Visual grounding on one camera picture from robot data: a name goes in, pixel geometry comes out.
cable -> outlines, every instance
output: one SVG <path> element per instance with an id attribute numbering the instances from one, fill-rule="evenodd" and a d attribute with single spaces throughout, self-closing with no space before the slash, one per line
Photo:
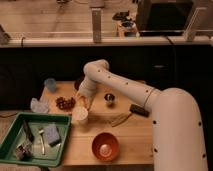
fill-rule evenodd
<path id="1" fill-rule="evenodd" d="M 25 39 L 26 39 L 26 37 L 24 37 L 24 36 L 21 38 L 21 47 L 22 47 L 22 48 L 24 48 L 24 40 L 25 40 Z"/>
<path id="2" fill-rule="evenodd" d="M 174 84 L 175 84 L 175 86 L 177 86 L 177 83 L 178 83 L 178 71 L 177 70 L 178 69 L 177 69 L 177 53 L 176 53 L 175 45 L 168 36 L 164 36 L 164 37 L 169 41 L 169 44 L 172 46 L 172 51 L 174 54 Z"/>
<path id="3" fill-rule="evenodd" d="M 10 115 L 7 115 L 7 116 L 0 115 L 0 118 L 9 118 L 9 117 L 15 116 L 17 114 L 18 113 L 13 113 L 13 114 L 10 114 Z"/>

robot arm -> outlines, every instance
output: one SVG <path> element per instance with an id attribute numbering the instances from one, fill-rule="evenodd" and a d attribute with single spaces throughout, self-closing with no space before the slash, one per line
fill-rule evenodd
<path id="1" fill-rule="evenodd" d="M 152 113 L 155 171 L 208 171 L 205 141 L 199 107 L 186 91 L 164 91 L 138 83 L 108 71 L 105 60 L 87 63 L 79 96 L 89 99 L 102 83 L 123 93 Z"/>

paper cup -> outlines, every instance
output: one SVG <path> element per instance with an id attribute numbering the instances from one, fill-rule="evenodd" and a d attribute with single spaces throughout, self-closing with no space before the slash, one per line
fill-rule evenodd
<path id="1" fill-rule="evenodd" d="M 83 106 L 76 106 L 72 110 L 72 117 L 80 125 L 85 125 L 88 122 L 88 110 Z"/>

red bowl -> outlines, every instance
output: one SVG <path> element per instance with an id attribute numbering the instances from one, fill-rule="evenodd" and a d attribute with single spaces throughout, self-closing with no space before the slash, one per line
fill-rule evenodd
<path id="1" fill-rule="evenodd" d="M 92 142 L 92 152 L 101 161 L 112 161 L 118 156 L 119 143 L 111 133 L 100 133 Z"/>

plastic cup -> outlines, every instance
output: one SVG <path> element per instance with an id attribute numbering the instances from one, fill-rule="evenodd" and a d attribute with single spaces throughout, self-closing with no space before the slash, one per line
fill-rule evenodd
<path id="1" fill-rule="evenodd" d="M 54 93 L 56 91 L 56 80 L 54 78 L 48 78 L 44 81 L 45 87 L 51 92 Z"/>

